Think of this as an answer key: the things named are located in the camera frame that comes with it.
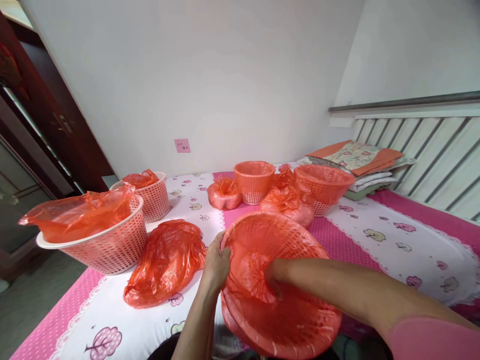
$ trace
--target pink sticky note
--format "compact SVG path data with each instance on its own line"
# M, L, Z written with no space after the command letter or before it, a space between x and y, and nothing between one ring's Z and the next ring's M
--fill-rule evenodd
M175 146L177 153L189 153L190 144L188 139L175 139Z

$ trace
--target gray floor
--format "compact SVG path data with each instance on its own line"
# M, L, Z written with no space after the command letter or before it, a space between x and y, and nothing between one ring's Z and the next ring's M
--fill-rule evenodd
M87 267L59 250L0 293L0 360L7 360Z

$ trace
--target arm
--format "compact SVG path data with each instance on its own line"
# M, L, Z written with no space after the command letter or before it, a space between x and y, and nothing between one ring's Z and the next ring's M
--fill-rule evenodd
M172 360L211 359L215 307L230 271L230 249L220 251L224 231L206 252L203 274Z
M385 274L352 263L330 259L276 259L265 279L279 294L278 283L289 283L374 327L388 343L390 329L409 317L430 317L469 329L478 327L443 306Z

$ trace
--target plastic basket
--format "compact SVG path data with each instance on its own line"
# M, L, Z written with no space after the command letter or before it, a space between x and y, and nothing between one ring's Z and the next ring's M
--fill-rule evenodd
M310 192L317 218L326 215L356 180L341 169L322 165L300 165L293 175L295 186Z
M135 193L140 195L143 200L143 218L146 223L153 223L162 219L170 211L169 194L165 180L167 175L164 172L154 171L158 176L158 181L152 185L136 189ZM115 190L124 184L122 180L110 186L110 190Z
M231 266L222 314L234 334L260 355L282 359L315 358L331 346L341 312L286 284L280 285L279 300L264 278L273 259L329 258L308 230L282 214L254 211L228 227L221 242L225 246L231 249Z
M44 249L61 250L102 274L123 273L139 261L147 241L143 205L142 197L134 194L130 201L130 216L117 225L98 234L64 243L47 242L40 232L36 243Z
M266 161L244 161L233 168L245 204L258 205L269 192L275 166Z

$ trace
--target knotted plastic bag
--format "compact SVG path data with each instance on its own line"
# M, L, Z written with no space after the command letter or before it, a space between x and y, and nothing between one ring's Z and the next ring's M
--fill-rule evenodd
M141 175L136 173L130 174L125 176L122 180L124 183L133 185L136 189L141 189L155 184L159 180L159 177L155 175L152 170L147 169L142 172Z
M150 233L136 269L123 292L133 308L151 308L179 294L203 269L207 250L198 226L183 219L165 221Z
M274 186L261 201L260 210L281 213L306 229L314 220L315 212L310 196L291 185L287 185L283 190Z
M294 173L291 170L290 164L283 164L278 168L279 174L273 175L272 186L283 190L286 186L294 183Z
M216 179L206 190L208 202L218 210L232 210L242 202L237 183L231 177Z
M135 188L130 185L106 192L41 203L24 215L20 225L37 225L43 238L54 244L90 237L118 224L130 214Z

